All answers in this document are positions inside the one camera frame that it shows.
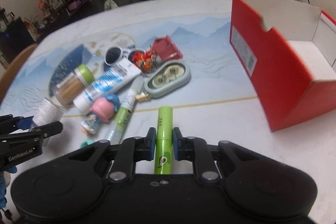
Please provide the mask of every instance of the avocado logo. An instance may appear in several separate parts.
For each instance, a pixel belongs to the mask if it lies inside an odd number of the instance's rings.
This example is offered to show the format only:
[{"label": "avocado logo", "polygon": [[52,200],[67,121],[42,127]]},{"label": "avocado logo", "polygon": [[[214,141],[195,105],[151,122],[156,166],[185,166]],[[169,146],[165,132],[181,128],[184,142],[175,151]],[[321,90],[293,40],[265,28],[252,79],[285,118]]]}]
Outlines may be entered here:
[{"label": "avocado logo", "polygon": [[171,155],[169,152],[164,152],[163,156],[160,157],[159,159],[159,164],[158,168],[163,167],[166,163],[170,164],[171,163]]}]

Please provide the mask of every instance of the chair backrest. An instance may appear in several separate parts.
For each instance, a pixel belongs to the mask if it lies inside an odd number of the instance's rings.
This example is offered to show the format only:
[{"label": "chair backrest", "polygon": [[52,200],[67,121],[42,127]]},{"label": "chair backrest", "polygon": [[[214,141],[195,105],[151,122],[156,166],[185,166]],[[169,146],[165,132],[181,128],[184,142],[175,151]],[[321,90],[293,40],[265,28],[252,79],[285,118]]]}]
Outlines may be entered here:
[{"label": "chair backrest", "polygon": [[0,79],[0,104],[6,95],[9,87],[11,86],[15,76],[26,62],[31,53],[36,49],[37,44],[31,44],[26,47],[22,52],[19,53],[17,57],[10,63],[8,69],[5,71],[4,75]]}]

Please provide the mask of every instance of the red shoe box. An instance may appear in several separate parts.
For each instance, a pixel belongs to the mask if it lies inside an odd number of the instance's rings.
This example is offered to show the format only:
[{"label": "red shoe box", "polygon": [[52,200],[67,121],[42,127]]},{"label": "red shoe box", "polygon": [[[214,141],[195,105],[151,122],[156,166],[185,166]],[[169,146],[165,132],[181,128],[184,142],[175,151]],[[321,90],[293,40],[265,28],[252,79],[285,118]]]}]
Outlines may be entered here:
[{"label": "red shoe box", "polygon": [[295,0],[233,0],[230,42],[272,131],[336,108],[336,22]]}]

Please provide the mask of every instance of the pink figurine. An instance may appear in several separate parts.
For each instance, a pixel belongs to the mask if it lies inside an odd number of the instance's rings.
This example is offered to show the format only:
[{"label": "pink figurine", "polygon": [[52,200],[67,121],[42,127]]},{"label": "pink figurine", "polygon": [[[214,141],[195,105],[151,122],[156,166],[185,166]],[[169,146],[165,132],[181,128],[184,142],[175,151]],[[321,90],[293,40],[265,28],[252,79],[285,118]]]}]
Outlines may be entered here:
[{"label": "pink figurine", "polygon": [[107,95],[97,99],[90,108],[91,114],[81,122],[82,132],[86,135],[95,134],[102,122],[109,122],[120,106],[119,98],[114,95]]}]

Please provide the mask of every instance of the toothpaste tube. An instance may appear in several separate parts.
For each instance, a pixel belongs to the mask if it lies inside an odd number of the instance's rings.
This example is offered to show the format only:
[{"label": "toothpaste tube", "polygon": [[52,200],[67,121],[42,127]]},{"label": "toothpaste tube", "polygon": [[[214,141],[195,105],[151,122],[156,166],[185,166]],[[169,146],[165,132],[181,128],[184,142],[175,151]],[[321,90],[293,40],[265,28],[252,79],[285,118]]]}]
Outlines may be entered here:
[{"label": "toothpaste tube", "polygon": [[127,58],[122,58],[78,95],[73,103],[81,114],[87,115],[95,100],[109,93],[115,93],[140,73],[141,70],[137,66]]}]

